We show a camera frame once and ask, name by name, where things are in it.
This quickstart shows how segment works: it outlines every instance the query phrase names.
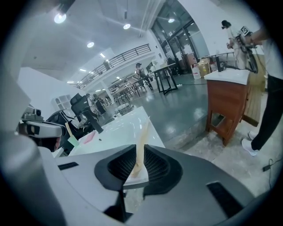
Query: cardboard box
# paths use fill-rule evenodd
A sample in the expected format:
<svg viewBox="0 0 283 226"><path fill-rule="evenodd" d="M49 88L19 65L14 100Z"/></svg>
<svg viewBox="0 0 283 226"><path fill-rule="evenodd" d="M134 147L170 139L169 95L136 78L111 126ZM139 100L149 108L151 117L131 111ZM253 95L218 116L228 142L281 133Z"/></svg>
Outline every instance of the cardboard box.
<svg viewBox="0 0 283 226"><path fill-rule="evenodd" d="M204 77L205 75L209 74L209 64L199 64L199 72L200 72L200 77Z"/></svg>

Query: balcony railing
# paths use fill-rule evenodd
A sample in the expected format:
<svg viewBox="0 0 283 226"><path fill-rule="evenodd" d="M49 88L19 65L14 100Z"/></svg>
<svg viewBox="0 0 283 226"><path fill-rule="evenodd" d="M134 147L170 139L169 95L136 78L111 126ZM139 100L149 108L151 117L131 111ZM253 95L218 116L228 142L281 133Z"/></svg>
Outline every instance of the balcony railing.
<svg viewBox="0 0 283 226"><path fill-rule="evenodd" d="M142 55L144 53L150 52L151 49L149 44L141 45L137 48L130 49L120 55L117 55L110 59L108 62L105 61L102 65L98 66L97 68L93 69L91 73L88 73L78 84L77 87L82 89L98 76L101 76L106 71L110 70L111 68L116 67L117 65L130 60L136 56Z"/></svg>

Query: white wall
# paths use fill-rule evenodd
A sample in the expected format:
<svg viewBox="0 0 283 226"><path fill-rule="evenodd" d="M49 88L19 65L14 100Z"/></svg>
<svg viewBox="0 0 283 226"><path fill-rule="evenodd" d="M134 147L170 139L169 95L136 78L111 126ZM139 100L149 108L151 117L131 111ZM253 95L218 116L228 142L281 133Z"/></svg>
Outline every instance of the white wall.
<svg viewBox="0 0 283 226"><path fill-rule="evenodd" d="M162 47L160 46L156 36L152 32L152 30L151 29L147 30L144 33L144 37L148 41L151 51L155 52L155 60L159 64L162 64L164 59L166 59L166 55L164 54L164 51L163 51Z"/></svg>
<svg viewBox="0 0 283 226"><path fill-rule="evenodd" d="M80 93L80 95L86 94L83 90L32 68L21 68L17 83L31 99L30 104L41 110L45 120L55 112L51 104L53 98L67 94L72 97L77 93Z"/></svg>
<svg viewBox="0 0 283 226"><path fill-rule="evenodd" d="M210 0L178 1L199 27L210 54L228 52L228 37L226 30L221 28L222 20L229 21L236 29L247 26L256 31L259 28L254 14L240 1L222 1L218 6Z"/></svg>

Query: table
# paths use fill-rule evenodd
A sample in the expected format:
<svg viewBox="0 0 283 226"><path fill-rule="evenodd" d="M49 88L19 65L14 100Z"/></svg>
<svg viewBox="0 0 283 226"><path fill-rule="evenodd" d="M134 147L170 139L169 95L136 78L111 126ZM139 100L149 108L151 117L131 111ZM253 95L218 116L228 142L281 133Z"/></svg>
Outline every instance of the table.
<svg viewBox="0 0 283 226"><path fill-rule="evenodd" d="M171 73L171 71L169 70L169 67L170 67L170 66L173 66L173 65L175 65L175 64L176 64L176 63L169 64L169 65L167 65L167 66L165 66L165 67L162 67L162 68L157 69L157 70L155 70L155 71L153 71L153 72L150 73L150 74L154 73L155 80L156 80L156 83L157 83L158 91L159 91L160 93L163 92L164 96L165 96L168 92L178 89L178 87L177 87L177 85L176 85L176 82L175 82L175 80L174 80L174 78L173 78L173 76L172 76L172 73ZM173 81L173 83L174 83L175 88L171 88L171 85L170 85L170 82L169 82L169 80L168 80L168 77L166 76L166 79L167 79L169 88L166 89L166 90L164 89L163 83L162 83L162 79L161 79L161 76L160 76L159 73L160 73L160 72L164 72L164 74L166 74L166 71L169 73L169 75L170 75L170 77L171 77L171 79L172 79L172 81ZM158 77L159 77L159 81L160 81L160 85L161 85L162 91L160 90L160 87L159 87Z"/></svg>
<svg viewBox="0 0 283 226"><path fill-rule="evenodd" d="M121 96L121 92L123 92L123 91L126 90L127 88L128 88L128 87L121 87L121 88L119 88L116 93L112 94L113 97L114 97L115 95L118 95L118 94Z"/></svg>
<svg viewBox="0 0 283 226"><path fill-rule="evenodd" d="M245 111L248 94L248 70L226 69L204 76L207 80L208 114L206 131L217 132L226 146L231 139ZM212 113L219 113L224 119L217 125L211 124Z"/></svg>
<svg viewBox="0 0 283 226"><path fill-rule="evenodd" d="M90 154L122 145L137 144L140 139L142 126L147 119L148 115L143 107L134 109L133 111L102 126L103 132L100 134L95 133L90 142L84 144L88 134L80 138L79 146L74 147L69 156ZM146 144L165 147L151 121L149 121L148 125ZM145 182L148 182L148 174L144 166L136 178L129 176L124 186L129 189L129 186L132 188L133 185Z"/></svg>

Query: person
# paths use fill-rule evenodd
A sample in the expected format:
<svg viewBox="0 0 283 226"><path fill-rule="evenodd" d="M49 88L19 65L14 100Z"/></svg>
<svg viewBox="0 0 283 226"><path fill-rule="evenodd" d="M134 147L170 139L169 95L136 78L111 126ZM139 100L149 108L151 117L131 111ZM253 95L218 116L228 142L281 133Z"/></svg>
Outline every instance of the person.
<svg viewBox="0 0 283 226"><path fill-rule="evenodd" d="M252 156L257 155L262 146L273 134L283 114L283 66L282 58L273 39L265 28L252 33L246 43L263 46L265 69L268 74L268 98L258 134L249 132L251 141L243 139L241 144Z"/></svg>
<svg viewBox="0 0 283 226"><path fill-rule="evenodd" d="M110 67L109 67L109 62L108 61L103 61L103 65L105 66L106 68L106 71L110 70Z"/></svg>
<svg viewBox="0 0 283 226"><path fill-rule="evenodd" d="M238 36L238 32L234 30L232 25L227 20L222 21L222 29L227 29L227 34L228 34L228 39L229 39L227 48L234 49L234 57L237 63L237 67L239 69L246 69L247 56L241 50L240 45L238 44L235 38L236 36Z"/></svg>
<svg viewBox="0 0 283 226"><path fill-rule="evenodd" d="M106 111L101 104L101 103L104 103L104 101L100 97L98 97L96 94L94 94L93 97L94 97L94 102L96 104L98 111L100 112L100 114L104 114Z"/></svg>
<svg viewBox="0 0 283 226"><path fill-rule="evenodd" d="M145 81L147 81L147 83L148 83L148 85L149 85L149 88L150 88L151 90L153 90L153 87L152 87L152 85L150 84L150 77L147 76L147 75L145 75L145 73L144 73L144 72L142 71L142 69L141 69L141 65L142 65L142 64L140 64L140 63L137 63L137 64L136 64L136 74L139 75L141 78L144 78Z"/></svg>

